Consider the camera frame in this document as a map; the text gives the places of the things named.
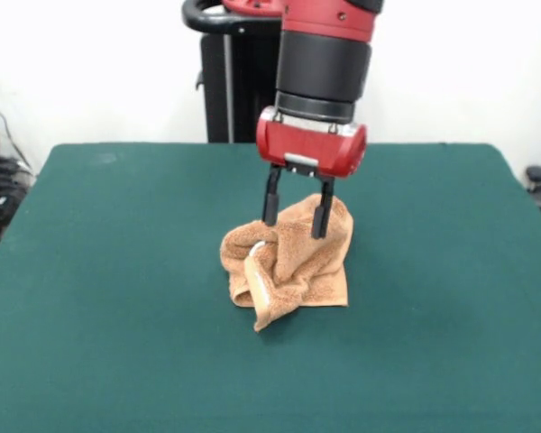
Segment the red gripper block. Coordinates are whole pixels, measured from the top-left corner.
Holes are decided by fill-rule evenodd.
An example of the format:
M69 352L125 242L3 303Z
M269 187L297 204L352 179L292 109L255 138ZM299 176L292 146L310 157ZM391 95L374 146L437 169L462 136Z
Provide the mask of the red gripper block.
M276 225L282 167L298 164L330 177L321 177L321 199L315 209L312 237L326 237L333 203L335 179L354 174L367 147L363 124L337 124L286 115L276 107L262 110L256 129L260 156L272 164L266 182L261 220Z

